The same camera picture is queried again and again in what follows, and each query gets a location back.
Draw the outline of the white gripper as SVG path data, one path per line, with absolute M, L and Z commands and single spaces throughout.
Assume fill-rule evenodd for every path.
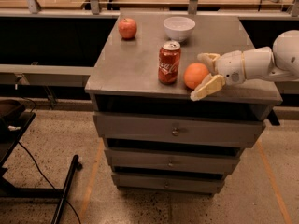
M 207 96 L 220 91 L 225 84 L 236 85 L 245 81 L 244 61 L 242 51 L 225 53 L 199 53 L 197 60 L 204 64 L 211 74 L 195 85 L 190 94 L 192 101 L 199 101 Z

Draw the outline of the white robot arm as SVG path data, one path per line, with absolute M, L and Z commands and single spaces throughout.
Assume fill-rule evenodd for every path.
M 200 53 L 197 59 L 208 68 L 209 74 L 191 93 L 193 101 L 221 91 L 224 86 L 242 84 L 246 80 L 296 80 L 299 78 L 299 31 L 282 33 L 275 39 L 272 48 L 236 50 L 223 55 Z

